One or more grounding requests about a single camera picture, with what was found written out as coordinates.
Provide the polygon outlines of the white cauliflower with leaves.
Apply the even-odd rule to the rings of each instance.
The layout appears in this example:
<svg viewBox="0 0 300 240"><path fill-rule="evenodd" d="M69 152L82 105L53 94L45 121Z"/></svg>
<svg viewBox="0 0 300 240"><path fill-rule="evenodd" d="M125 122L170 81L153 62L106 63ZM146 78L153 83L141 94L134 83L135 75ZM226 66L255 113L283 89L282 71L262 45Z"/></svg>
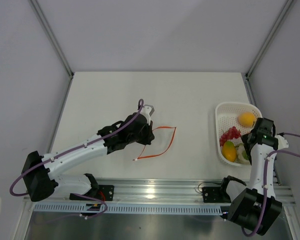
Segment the white cauliflower with leaves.
<svg viewBox="0 0 300 240"><path fill-rule="evenodd" d="M240 143L240 144L236 145L235 149L236 149L236 154L237 154L236 162L238 164L242 164L242 165L249 165L250 161L249 161L248 155L246 153L244 144Z"/></svg>

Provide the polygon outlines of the red grape bunch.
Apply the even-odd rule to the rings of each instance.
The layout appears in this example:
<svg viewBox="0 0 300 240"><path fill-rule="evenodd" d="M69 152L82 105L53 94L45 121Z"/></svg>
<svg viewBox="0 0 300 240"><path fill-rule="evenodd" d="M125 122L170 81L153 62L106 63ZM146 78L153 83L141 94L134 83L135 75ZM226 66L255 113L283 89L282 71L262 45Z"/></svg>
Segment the red grape bunch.
<svg viewBox="0 0 300 240"><path fill-rule="evenodd" d="M235 126L230 127L219 138L219 145L222 147L227 141L238 139L241 136L241 131Z"/></svg>

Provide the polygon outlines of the clear zip top bag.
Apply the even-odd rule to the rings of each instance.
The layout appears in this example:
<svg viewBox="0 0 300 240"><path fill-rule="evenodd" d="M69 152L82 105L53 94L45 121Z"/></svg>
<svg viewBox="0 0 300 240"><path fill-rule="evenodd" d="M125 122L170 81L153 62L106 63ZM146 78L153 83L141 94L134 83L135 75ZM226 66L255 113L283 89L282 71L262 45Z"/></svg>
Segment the clear zip top bag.
<svg viewBox="0 0 300 240"><path fill-rule="evenodd" d="M177 132L176 126L158 126L153 130L155 140L152 145L144 146L134 162L158 158L164 155L172 146Z"/></svg>

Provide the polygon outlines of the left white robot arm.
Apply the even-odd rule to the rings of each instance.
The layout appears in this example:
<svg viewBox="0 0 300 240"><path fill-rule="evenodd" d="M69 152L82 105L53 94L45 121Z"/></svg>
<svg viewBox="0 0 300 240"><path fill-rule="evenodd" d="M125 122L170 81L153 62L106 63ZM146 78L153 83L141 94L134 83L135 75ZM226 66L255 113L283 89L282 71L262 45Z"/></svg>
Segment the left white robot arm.
<svg viewBox="0 0 300 240"><path fill-rule="evenodd" d="M88 160L123 150L127 145L150 145L154 140L153 122L149 113L136 112L124 121L105 126L85 142L60 153L28 154L22 169L23 181L32 202L49 197L69 197L70 200L102 199L101 187L91 173L79 176L64 172Z"/></svg>

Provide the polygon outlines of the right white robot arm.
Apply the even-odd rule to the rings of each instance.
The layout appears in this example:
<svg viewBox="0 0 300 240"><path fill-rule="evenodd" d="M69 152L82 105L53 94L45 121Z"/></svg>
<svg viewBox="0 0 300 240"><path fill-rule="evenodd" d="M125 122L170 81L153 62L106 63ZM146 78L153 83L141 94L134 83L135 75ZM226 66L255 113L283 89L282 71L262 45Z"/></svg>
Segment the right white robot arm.
<svg viewBox="0 0 300 240"><path fill-rule="evenodd" d="M222 201L231 201L227 220L240 226L246 237L265 235L282 211L283 205L274 191L274 161L289 143L275 131L272 120L256 120L250 133L241 137L251 164L248 183L228 176L218 189Z"/></svg>

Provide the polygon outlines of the yellow green mango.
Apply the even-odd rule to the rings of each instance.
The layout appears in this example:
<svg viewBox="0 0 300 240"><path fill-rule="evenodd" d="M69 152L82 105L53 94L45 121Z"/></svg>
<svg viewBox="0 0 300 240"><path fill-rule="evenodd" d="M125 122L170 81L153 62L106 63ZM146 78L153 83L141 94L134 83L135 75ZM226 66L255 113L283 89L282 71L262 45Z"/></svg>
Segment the yellow green mango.
<svg viewBox="0 0 300 240"><path fill-rule="evenodd" d="M232 141L228 140L223 144L221 153L223 157L229 162L234 163L237 159L237 150Z"/></svg>

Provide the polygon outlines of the orange fruit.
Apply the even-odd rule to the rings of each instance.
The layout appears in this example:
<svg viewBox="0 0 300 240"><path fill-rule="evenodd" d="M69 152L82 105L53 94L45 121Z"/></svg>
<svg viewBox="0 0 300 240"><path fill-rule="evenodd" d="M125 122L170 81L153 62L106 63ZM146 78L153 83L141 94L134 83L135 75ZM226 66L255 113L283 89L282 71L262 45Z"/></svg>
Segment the orange fruit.
<svg viewBox="0 0 300 240"><path fill-rule="evenodd" d="M251 112L244 112L237 119L239 124L245 128L252 128L257 121L256 116Z"/></svg>

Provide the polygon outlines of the white perforated plastic basket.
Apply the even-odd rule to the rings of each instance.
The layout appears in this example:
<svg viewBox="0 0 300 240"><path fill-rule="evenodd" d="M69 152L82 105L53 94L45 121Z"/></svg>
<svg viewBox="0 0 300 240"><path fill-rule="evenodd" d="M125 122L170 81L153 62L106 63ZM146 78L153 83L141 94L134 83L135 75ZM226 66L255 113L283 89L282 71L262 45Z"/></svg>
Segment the white perforated plastic basket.
<svg viewBox="0 0 300 240"><path fill-rule="evenodd" d="M260 110L252 104L222 102L215 109L217 150L220 159L236 167L248 166L248 156L241 137L248 134L262 117Z"/></svg>

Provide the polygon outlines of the right aluminium frame post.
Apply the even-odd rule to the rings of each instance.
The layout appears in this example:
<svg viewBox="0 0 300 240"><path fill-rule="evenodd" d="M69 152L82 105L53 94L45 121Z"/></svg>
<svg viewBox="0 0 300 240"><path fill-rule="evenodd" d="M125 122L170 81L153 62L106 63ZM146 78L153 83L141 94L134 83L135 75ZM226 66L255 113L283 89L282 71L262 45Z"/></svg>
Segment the right aluminium frame post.
<svg viewBox="0 0 300 240"><path fill-rule="evenodd" d="M278 34L280 28L283 26L285 20L287 19L288 15L290 14L296 2L297 2L296 0L286 0L284 2L272 26L270 27L268 34L266 35L256 56L254 57L250 67L245 73L245 78L248 81L250 80L254 71L257 69L258 65L262 61L264 55L267 53L269 47L271 46L272 42L274 41L276 35Z"/></svg>

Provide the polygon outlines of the aluminium frame post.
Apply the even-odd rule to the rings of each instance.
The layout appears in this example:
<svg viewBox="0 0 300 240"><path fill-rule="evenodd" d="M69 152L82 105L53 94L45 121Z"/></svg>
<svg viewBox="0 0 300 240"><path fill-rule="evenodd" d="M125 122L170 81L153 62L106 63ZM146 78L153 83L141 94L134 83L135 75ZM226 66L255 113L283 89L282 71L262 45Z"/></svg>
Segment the aluminium frame post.
<svg viewBox="0 0 300 240"><path fill-rule="evenodd" d="M245 73L245 78L248 81L250 80L254 71L257 69L258 65L262 61L264 55L267 53L269 47L271 46L272 42L274 41L276 35L278 34L280 28L283 26L285 20L287 19L288 15L290 14L296 2L297 2L296 0L286 0L284 2L272 26L270 27L268 34L266 35L256 56L254 57L250 67Z"/></svg>
<svg viewBox="0 0 300 240"><path fill-rule="evenodd" d="M56 56L60 60L66 74L70 79L74 76L74 72L72 71L70 64L64 54L64 51L62 50L59 41L57 40L57 37L39 3L38 0L29 0L29 5L31 6L35 16L37 17L37 20L39 24L41 25L48 41L50 42Z"/></svg>

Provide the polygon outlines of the aluminium mounting rail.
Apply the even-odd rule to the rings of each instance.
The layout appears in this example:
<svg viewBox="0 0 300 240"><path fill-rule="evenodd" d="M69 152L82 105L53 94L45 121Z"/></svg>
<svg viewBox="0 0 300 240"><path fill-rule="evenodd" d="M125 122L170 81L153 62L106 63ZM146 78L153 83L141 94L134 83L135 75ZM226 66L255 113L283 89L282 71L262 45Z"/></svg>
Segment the aluminium mounting rail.
<svg viewBox="0 0 300 240"><path fill-rule="evenodd" d="M289 186L279 185L276 177L274 180L274 192L276 200L281 202L283 206L295 206L296 201ZM220 205L229 206L230 203L204 203L201 193L197 187L203 182L218 181L202 181L202 180L167 180L167 179L107 179L96 178L98 185L113 185L114 195L113 201L106 203L115 204L150 204L150 205ZM44 202L57 203L88 203L87 200L71 200L71 193L79 193L74 189L58 189L46 199L33 202L29 196L24 197L24 201L33 202L34 204Z"/></svg>

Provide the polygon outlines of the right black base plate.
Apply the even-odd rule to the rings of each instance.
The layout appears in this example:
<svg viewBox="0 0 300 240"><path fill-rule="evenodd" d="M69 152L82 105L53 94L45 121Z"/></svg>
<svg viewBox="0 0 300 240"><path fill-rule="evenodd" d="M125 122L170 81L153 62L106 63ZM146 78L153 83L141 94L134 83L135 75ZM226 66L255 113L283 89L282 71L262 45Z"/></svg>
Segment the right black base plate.
<svg viewBox="0 0 300 240"><path fill-rule="evenodd" d="M231 203L221 182L205 181L197 186L204 203Z"/></svg>

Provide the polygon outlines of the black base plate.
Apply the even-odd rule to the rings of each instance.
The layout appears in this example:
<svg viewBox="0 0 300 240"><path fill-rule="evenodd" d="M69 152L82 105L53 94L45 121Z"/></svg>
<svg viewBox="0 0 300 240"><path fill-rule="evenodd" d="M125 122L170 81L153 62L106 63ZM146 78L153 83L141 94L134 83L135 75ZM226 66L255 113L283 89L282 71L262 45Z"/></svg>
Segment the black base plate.
<svg viewBox="0 0 300 240"><path fill-rule="evenodd" d="M99 185L99 188L92 188L87 193L83 194L85 197L94 198L102 201L113 201L115 192L114 185Z"/></svg>
<svg viewBox="0 0 300 240"><path fill-rule="evenodd" d="M205 181L197 186L204 203L231 203L221 182Z"/></svg>

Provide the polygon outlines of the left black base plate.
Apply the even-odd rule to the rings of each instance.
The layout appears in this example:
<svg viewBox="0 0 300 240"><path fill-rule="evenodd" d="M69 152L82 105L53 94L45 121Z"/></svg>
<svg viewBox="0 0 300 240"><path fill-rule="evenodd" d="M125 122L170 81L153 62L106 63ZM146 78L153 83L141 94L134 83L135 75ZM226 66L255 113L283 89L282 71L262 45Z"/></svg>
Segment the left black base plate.
<svg viewBox="0 0 300 240"><path fill-rule="evenodd" d="M114 185L99 185L99 188L92 188L87 193L83 194L85 197L94 198L102 201L113 201L115 192Z"/></svg>

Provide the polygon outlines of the left aluminium frame post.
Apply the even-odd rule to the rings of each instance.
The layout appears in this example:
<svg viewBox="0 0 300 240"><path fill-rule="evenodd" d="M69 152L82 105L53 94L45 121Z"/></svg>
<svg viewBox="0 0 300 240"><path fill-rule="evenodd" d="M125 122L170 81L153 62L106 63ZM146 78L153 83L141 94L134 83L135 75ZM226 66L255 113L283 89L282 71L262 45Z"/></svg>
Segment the left aluminium frame post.
<svg viewBox="0 0 300 240"><path fill-rule="evenodd" d="M72 71L70 64L64 54L64 51L62 50L59 41L57 40L57 37L39 3L38 0L29 0L29 5L31 6L35 16L37 17L37 20L39 24L41 25L48 41L50 42L56 56L60 60L66 74L70 79L74 76L74 72Z"/></svg>

